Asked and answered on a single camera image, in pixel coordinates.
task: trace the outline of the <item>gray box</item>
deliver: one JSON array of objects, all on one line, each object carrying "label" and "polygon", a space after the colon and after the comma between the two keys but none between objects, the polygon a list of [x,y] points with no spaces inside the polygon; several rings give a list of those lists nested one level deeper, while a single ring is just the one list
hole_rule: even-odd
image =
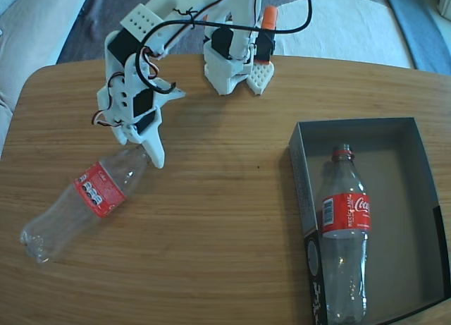
[{"label": "gray box", "polygon": [[298,123],[290,140],[315,324],[327,324],[314,202],[332,149],[348,143],[371,197],[364,324],[389,324],[451,298],[445,230],[413,118]]}]

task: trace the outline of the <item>coca-cola bottle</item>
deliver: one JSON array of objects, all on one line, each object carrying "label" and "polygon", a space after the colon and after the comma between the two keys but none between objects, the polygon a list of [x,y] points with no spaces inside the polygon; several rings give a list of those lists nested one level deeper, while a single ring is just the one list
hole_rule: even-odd
[{"label": "coca-cola bottle", "polygon": [[329,324],[359,324],[366,314],[370,203],[353,159],[349,145],[333,149],[333,174],[318,216]]},{"label": "coca-cola bottle", "polygon": [[20,241],[27,253],[38,263],[55,259],[70,240],[97,225],[134,193],[149,162],[139,145],[91,166],[47,212],[23,228]]}]

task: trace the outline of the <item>red label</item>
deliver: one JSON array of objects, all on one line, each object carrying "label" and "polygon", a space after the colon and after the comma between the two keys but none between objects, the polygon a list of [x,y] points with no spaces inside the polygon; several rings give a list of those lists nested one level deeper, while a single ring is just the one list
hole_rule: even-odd
[{"label": "red label", "polygon": [[323,233],[336,230],[371,230],[369,196],[342,193],[327,197],[322,209]]},{"label": "red label", "polygon": [[107,217],[126,198],[99,162],[73,183],[87,206],[100,218]]}]

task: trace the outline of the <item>wooden table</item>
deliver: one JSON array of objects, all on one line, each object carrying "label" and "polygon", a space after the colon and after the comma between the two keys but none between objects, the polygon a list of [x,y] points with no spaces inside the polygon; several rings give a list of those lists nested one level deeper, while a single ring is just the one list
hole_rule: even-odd
[{"label": "wooden table", "polygon": [[[263,96],[240,85],[218,97],[200,56],[162,61],[162,77],[188,93],[163,109],[165,168],[149,168],[132,200],[43,267],[25,256],[21,228],[121,147],[89,122],[103,61],[33,75],[0,161],[0,323],[310,324],[286,150],[297,121],[415,116],[450,240],[451,78],[322,59],[274,62]],[[450,322],[444,302],[403,324]]]}]

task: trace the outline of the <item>white 3d-printed robot arm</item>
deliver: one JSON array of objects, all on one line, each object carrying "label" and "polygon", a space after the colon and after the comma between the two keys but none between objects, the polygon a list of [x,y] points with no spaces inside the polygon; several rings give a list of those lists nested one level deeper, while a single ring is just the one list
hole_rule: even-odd
[{"label": "white 3d-printed robot arm", "polygon": [[[255,27],[261,0],[151,0],[140,4],[122,21],[123,29],[112,32],[105,41],[106,86],[98,95],[102,125],[111,126],[121,144],[131,141],[143,144],[154,165],[164,165],[164,149],[158,128],[162,123],[161,107],[185,93],[158,78],[158,68],[150,57],[161,59],[192,28],[192,23],[167,25],[149,37],[157,25],[170,20],[201,20],[225,23],[229,13],[233,24]],[[247,80],[255,93],[261,94],[273,75],[273,65],[254,64],[254,32],[223,28],[206,29],[209,39],[204,45],[205,76],[219,94],[230,94],[235,86]],[[137,74],[135,62],[145,84]]]}]

